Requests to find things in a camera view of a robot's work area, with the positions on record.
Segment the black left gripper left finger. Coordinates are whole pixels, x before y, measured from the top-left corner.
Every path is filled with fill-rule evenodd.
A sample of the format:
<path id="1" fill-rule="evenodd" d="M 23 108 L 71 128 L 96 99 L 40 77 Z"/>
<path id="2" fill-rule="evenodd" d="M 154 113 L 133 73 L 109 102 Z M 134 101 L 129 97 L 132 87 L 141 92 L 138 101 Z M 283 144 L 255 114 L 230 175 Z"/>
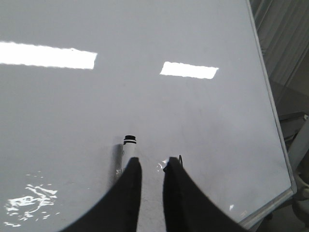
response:
<path id="1" fill-rule="evenodd" d="M 141 202 L 141 165 L 129 160 L 125 171 L 100 201 L 64 232 L 135 232 Z"/>

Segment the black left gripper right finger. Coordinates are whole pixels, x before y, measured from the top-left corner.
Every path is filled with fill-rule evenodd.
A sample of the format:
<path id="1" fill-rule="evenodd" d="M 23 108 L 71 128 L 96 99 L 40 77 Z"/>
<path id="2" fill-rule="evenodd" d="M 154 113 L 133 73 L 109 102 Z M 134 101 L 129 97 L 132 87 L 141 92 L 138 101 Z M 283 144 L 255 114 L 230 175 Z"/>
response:
<path id="1" fill-rule="evenodd" d="M 199 189 L 175 157 L 165 167 L 163 206 L 168 232 L 247 231 Z"/>

